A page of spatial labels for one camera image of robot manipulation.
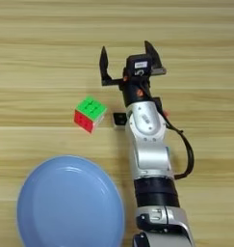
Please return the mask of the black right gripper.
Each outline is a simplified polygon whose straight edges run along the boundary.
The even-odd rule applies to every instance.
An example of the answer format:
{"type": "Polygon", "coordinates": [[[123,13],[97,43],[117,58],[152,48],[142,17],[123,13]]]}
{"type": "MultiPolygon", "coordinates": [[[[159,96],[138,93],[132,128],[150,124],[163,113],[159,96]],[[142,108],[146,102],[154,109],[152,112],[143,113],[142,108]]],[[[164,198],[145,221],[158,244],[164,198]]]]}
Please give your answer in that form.
{"type": "Polygon", "coordinates": [[[121,78],[113,79],[108,74],[108,56],[105,47],[102,47],[99,67],[101,74],[101,84],[103,86],[118,86],[122,91],[124,104],[129,106],[135,102],[151,101],[152,96],[150,93],[150,77],[156,75],[164,75],[167,73],[165,68],[161,68],[162,63],[160,56],[154,46],[149,42],[144,42],[145,53],[151,57],[152,66],[155,68],[148,74],[144,74],[140,69],[138,74],[131,74],[127,68],[123,69],[121,78]]]}

